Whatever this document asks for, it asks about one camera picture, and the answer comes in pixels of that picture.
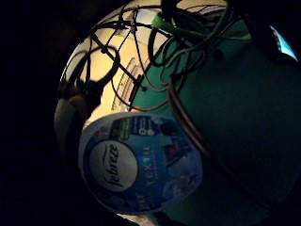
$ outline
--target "green cable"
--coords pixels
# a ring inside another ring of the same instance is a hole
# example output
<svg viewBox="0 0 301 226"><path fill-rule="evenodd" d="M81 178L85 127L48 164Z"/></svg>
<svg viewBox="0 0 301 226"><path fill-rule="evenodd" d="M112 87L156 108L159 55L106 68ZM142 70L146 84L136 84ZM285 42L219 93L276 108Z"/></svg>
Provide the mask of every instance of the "green cable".
<svg viewBox="0 0 301 226"><path fill-rule="evenodd" d="M188 31L188 30L185 30L182 28L175 27L174 25L166 22L159 14L157 14L152 21L153 26L163 29L166 32L173 34L175 37L180 37L180 38L185 37L188 40L200 41L200 43L193 45L189 48L183 49L183 50L179 51L178 53L176 53L169 60L169 62L167 63L166 66L169 67L179 57L179 55L190 52L190 51L196 51L197 49L204 48L205 46L209 45L210 42L214 38L218 38L217 34L220 33L222 31L222 29L225 27L225 25L230 17L230 12L231 12L231 7L229 4L227 4L225 11L224 11L223 15L221 16L220 20L218 21L218 23L216 24L214 30L207 36L204 34L200 34L196 31Z"/></svg>

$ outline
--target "black cable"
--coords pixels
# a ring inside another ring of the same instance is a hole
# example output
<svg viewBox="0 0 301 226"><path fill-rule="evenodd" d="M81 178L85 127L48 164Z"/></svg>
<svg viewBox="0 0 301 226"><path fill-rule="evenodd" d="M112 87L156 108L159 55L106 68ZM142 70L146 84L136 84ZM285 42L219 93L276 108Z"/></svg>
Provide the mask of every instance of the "black cable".
<svg viewBox="0 0 301 226"><path fill-rule="evenodd" d="M95 34L91 34L91 38L101 47L103 48L104 45L102 44L102 42L98 39L98 37ZM108 51L107 55L114 60L114 56ZM119 67L123 70L124 73L126 73L133 81L137 82L136 79L133 77L133 75L131 73L128 72L128 70L123 67L122 64L119 64Z"/></svg>

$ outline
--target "product label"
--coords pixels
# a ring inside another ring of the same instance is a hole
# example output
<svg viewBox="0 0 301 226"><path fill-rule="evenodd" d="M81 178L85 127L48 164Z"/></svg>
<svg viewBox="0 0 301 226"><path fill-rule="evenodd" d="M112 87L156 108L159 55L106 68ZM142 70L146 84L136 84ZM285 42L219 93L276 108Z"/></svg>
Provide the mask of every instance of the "product label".
<svg viewBox="0 0 301 226"><path fill-rule="evenodd" d="M106 140L94 147L90 156L90 170L100 185L120 192L135 182L137 162L126 145Z"/></svg>

